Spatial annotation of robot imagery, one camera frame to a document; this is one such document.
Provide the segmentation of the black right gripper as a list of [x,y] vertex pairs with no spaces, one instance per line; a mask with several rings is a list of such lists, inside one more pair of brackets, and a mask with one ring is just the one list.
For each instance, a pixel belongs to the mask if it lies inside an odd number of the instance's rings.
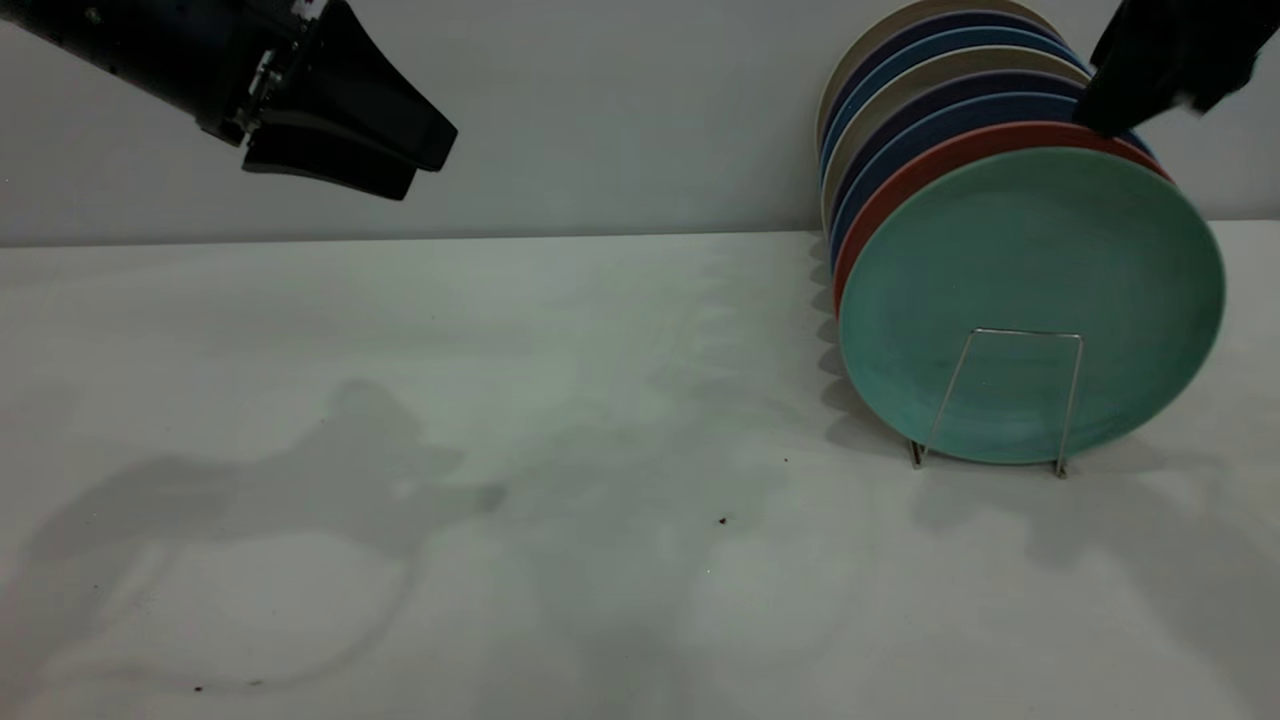
[[1245,87],[1277,32],[1276,1],[1121,1],[1091,54],[1075,123],[1117,137],[1184,102],[1206,114]]

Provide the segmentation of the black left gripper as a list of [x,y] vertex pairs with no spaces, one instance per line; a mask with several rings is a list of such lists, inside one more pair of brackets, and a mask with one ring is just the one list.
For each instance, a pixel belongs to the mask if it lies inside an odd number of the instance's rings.
[[[123,1],[120,76],[237,147],[259,63],[300,36],[292,1]],[[417,169],[443,169],[457,137],[352,6],[328,1],[271,91],[243,169],[402,201]]]

